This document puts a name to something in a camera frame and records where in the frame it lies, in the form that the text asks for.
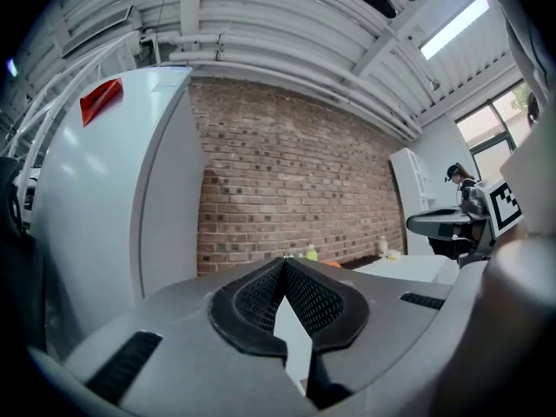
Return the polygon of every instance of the window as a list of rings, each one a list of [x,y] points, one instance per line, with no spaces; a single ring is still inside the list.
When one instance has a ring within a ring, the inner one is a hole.
[[[8,66],[8,71],[10,72],[10,74],[13,77],[17,76],[17,68],[16,68],[16,64],[14,63],[14,59],[11,58],[10,60],[8,60],[6,64]]]
[[[473,0],[458,16],[440,30],[433,38],[420,47],[428,60],[448,45],[471,23],[477,20],[489,8],[487,0]]]
[[[530,93],[527,84],[520,83],[457,122],[482,179],[499,171],[529,135]]]
[[[527,98],[531,90],[526,83],[493,102],[502,122],[509,129],[516,146],[520,146],[531,132],[527,121]]]

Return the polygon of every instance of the white cabinet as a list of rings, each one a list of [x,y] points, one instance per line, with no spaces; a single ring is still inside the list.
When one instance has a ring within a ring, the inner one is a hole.
[[[77,341],[156,290],[196,277],[205,156],[190,73],[159,67],[116,76],[122,93],[87,127],[77,99],[52,140],[31,234],[65,289],[60,326],[75,323],[68,334]]]
[[[401,149],[390,156],[403,206],[404,221],[411,215],[434,207],[432,180],[425,162],[410,149]],[[409,255],[433,255],[425,236],[407,230]]]

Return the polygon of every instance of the white wall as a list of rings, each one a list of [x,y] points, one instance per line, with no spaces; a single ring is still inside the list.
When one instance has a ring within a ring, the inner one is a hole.
[[[408,147],[428,166],[436,195],[435,207],[456,204],[456,186],[444,182],[450,165],[459,162],[472,175],[477,176],[479,173],[456,123],[448,116],[427,125],[422,136]]]

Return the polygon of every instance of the red sticker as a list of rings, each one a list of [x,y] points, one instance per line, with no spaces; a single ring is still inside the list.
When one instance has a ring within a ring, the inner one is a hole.
[[[122,78],[118,77],[117,79],[108,80],[93,89],[90,94],[82,97],[79,104],[81,106],[83,127],[85,128],[93,120],[93,117],[96,116],[96,113],[120,91],[122,91]]]

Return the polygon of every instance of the white table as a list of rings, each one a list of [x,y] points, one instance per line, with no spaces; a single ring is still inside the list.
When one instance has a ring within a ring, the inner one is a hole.
[[[381,258],[355,272],[399,280],[454,284],[460,270],[456,261],[442,255],[402,255],[396,260]]]

